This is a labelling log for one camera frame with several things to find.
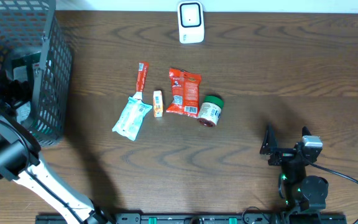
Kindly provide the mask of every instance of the white device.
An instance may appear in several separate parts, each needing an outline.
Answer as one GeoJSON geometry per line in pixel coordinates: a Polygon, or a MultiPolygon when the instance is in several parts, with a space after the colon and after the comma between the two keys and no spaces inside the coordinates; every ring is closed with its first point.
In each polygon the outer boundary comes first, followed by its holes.
{"type": "Polygon", "coordinates": [[[198,1],[185,1],[178,5],[179,40],[183,44],[204,40],[203,6],[198,1]]]}

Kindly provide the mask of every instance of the red chip bag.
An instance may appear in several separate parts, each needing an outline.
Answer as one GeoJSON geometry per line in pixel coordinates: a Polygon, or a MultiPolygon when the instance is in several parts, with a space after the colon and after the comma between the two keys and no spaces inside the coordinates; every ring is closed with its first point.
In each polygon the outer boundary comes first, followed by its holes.
{"type": "Polygon", "coordinates": [[[201,83],[201,75],[170,68],[169,77],[171,78],[173,102],[167,112],[197,118],[199,110],[198,86],[201,83]]]}

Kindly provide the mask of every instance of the small yellow box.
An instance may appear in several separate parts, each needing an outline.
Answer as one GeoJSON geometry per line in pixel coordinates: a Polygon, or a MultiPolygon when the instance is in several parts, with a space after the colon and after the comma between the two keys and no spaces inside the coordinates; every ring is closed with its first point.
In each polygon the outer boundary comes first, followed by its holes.
{"type": "Polygon", "coordinates": [[[153,92],[153,110],[155,118],[162,117],[162,113],[164,111],[163,107],[164,104],[162,103],[162,92],[160,90],[156,90],[153,92]]]}

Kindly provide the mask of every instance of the wood grain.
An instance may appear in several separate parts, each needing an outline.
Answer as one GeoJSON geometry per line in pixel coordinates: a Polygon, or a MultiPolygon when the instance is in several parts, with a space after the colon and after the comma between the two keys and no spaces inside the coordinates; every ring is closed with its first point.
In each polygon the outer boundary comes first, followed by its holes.
{"type": "MultiPolygon", "coordinates": [[[[265,125],[292,146],[301,127],[324,142],[318,164],[358,179],[358,15],[205,13],[203,43],[178,41],[171,12],[57,12],[75,52],[64,140],[45,149],[75,189],[110,211],[241,212],[277,209],[279,167],[259,155],[265,125]],[[225,101],[215,128],[148,114],[137,140],[111,128],[134,94],[137,63],[150,63],[144,101],[163,90],[168,69],[200,73],[201,99],[225,101]]],[[[358,217],[358,186],[329,181],[327,212],[358,217]]],[[[0,180],[0,223],[33,223],[53,208],[0,180]]]]}

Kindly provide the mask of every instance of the cable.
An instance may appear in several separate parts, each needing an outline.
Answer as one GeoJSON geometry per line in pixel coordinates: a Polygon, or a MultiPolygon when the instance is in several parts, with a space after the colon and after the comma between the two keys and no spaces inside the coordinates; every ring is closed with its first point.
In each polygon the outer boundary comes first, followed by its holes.
{"type": "Polygon", "coordinates": [[[35,175],[31,174],[27,170],[25,170],[25,172],[31,178],[33,178],[36,181],[36,183],[41,186],[41,188],[43,188],[48,194],[50,194],[50,196],[52,196],[56,201],[60,202],[65,208],[67,208],[67,210],[74,216],[74,218],[78,221],[78,223],[80,223],[80,224],[83,223],[81,218],[77,215],[77,213],[74,212],[74,210],[70,206],[68,206],[67,203],[65,203],[60,197],[58,197],[57,195],[55,195],[55,193],[53,193],[51,190],[49,190],[49,188],[47,186],[45,186],[35,175]]]}
{"type": "MultiPolygon", "coordinates": [[[[258,209],[260,211],[260,209],[258,207],[255,207],[255,206],[251,206],[251,207],[248,207],[247,209],[245,209],[245,211],[242,213],[241,215],[241,220],[244,222],[244,223],[247,223],[245,220],[244,220],[244,216],[246,215],[247,211],[250,209],[250,208],[255,208],[255,209],[258,209]]],[[[263,217],[266,219],[266,221],[268,221],[270,223],[270,219],[268,219],[265,214],[263,214],[261,212],[261,214],[263,215],[263,217]]]]}
{"type": "Polygon", "coordinates": [[[25,147],[26,151],[27,151],[27,161],[25,164],[25,173],[27,175],[29,175],[33,180],[36,181],[37,184],[39,184],[41,186],[41,188],[43,188],[48,194],[50,194],[50,196],[52,196],[55,200],[57,200],[58,202],[60,202],[65,208],[67,208],[67,210],[74,216],[74,218],[78,221],[78,223],[83,223],[81,218],[74,212],[74,209],[72,209],[71,207],[68,206],[67,203],[65,203],[60,197],[58,197],[55,193],[53,193],[47,186],[45,186],[34,174],[31,174],[27,168],[30,166],[30,149],[29,146],[27,145],[26,141],[24,140],[23,135],[18,132],[16,129],[14,129],[11,125],[7,124],[5,121],[0,120],[0,124],[7,127],[8,129],[10,129],[13,133],[15,133],[15,135],[19,138],[19,141],[22,143],[22,145],[25,147]]]}
{"type": "Polygon", "coordinates": [[[335,170],[331,170],[331,169],[328,169],[328,168],[325,168],[325,167],[322,167],[322,166],[319,166],[319,165],[316,165],[316,164],[313,164],[312,162],[310,162],[304,155],[303,155],[303,152],[300,153],[302,159],[304,159],[309,165],[317,168],[317,169],[321,169],[323,171],[326,171],[326,172],[329,172],[331,174],[335,174],[335,175],[338,175],[340,177],[343,177],[347,180],[350,180],[351,182],[354,182],[356,184],[358,184],[358,180],[356,180],[355,178],[352,178],[352,177],[349,177],[348,175],[345,175],[345,174],[342,174],[340,172],[337,172],[335,170]]]}

